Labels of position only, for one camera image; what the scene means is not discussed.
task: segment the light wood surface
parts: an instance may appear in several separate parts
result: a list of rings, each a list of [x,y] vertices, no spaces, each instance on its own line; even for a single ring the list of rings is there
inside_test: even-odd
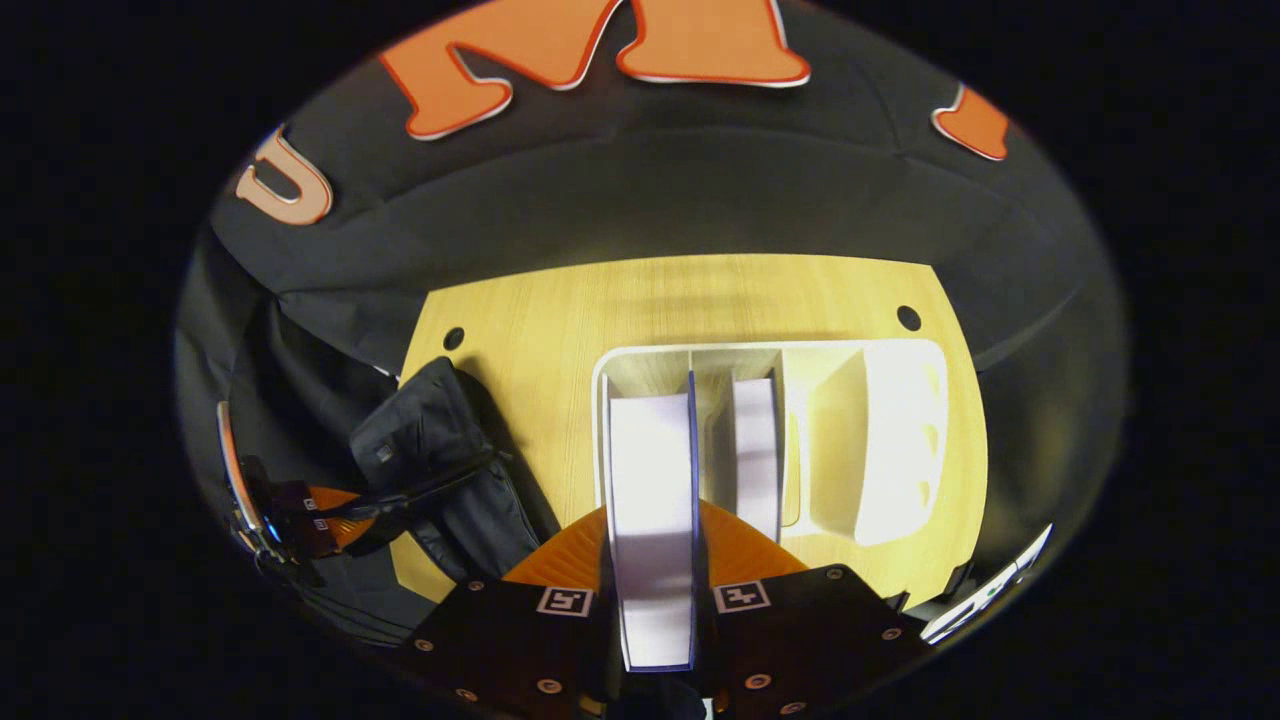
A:
[[[922,318],[916,332],[899,306]],[[445,351],[454,327],[462,345]],[[923,337],[946,355],[951,428],[937,503],[911,536],[861,547],[820,533],[785,537],[809,566],[844,562],[882,596],[938,594],[982,524],[987,438],[977,377],[960,325],[932,268],[819,255],[696,255],[575,265],[431,291],[402,382],[447,355],[493,395],[562,527],[596,507],[591,374],[627,346]],[[788,423],[787,446],[799,442]],[[788,466],[795,454],[788,454]],[[799,488],[783,493],[785,521]],[[410,538],[392,546],[401,583],[433,600],[452,582]]]

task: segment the wooden table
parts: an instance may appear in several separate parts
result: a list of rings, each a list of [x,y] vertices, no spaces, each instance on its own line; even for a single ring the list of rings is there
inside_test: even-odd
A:
[[[899,307],[922,327],[908,331]],[[444,336],[463,328],[453,351]],[[987,434],[969,348],[928,265],[820,255],[695,255],[575,265],[431,291],[402,382],[447,355],[498,404],[561,525],[596,507],[591,370],[623,346],[923,337],[947,360],[948,438],[938,500],[918,532],[861,547],[814,534],[782,546],[809,566],[844,562],[908,606],[969,560],[987,491]],[[433,600],[452,580],[407,534],[392,543],[404,587]]]

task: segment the orange letter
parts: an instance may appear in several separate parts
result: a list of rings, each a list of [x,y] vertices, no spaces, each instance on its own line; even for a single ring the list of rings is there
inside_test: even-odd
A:
[[[253,165],[244,168],[239,183],[236,184],[236,197],[247,200],[268,215],[291,225],[310,225],[329,214],[333,206],[333,188],[329,181],[297,150],[284,142],[284,126],[257,149],[255,161],[266,160],[284,173],[298,186],[297,197],[283,197],[257,179]]]
[[[809,63],[787,50],[773,0],[639,0],[637,37],[618,68],[649,82],[794,87]]]
[[[401,41],[381,59],[413,105],[408,135],[436,140],[497,115],[511,102],[511,83],[477,79],[458,58],[460,47],[547,87],[577,87],[621,1],[494,0]]]
[[[950,108],[933,111],[933,127],[988,160],[1004,160],[1009,156],[1009,149],[1005,147],[1009,118],[963,85]]]
[[[553,90],[577,87],[621,1],[493,0],[394,45],[381,60],[413,106],[408,135],[436,140],[511,102],[511,83],[476,78],[458,49]],[[618,55],[632,77],[771,87],[809,78],[809,65],[786,49],[772,0],[632,1],[640,37]]]

